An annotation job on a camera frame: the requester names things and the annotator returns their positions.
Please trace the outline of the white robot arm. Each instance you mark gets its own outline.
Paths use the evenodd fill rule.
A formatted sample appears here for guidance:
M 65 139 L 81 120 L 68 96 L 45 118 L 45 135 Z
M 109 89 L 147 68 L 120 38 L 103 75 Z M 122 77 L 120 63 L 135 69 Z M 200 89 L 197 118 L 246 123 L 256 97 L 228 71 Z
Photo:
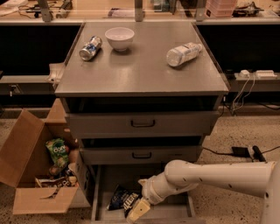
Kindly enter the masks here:
M 193 164 L 172 160 L 164 171 L 141 179 L 142 196 L 126 216 L 134 223 L 171 195 L 188 192 L 203 184 L 254 195 L 264 199 L 260 224 L 280 224 L 280 164 L 278 162 Z

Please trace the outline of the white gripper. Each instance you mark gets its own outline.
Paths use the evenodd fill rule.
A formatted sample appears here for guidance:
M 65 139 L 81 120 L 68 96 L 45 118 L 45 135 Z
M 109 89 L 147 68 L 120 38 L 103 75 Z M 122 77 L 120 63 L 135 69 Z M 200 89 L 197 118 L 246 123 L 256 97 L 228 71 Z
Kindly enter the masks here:
M 159 189 L 163 184 L 164 177 L 162 174 L 154 175 L 150 178 L 142 178 L 138 183 L 142 187 L 142 198 L 137 199 L 132 206 L 129 207 L 129 212 L 126 221 L 129 224 L 134 224 L 138 219 L 144 216 L 150 209 L 151 205 L 157 205 L 164 201 L 164 198 L 159 195 Z

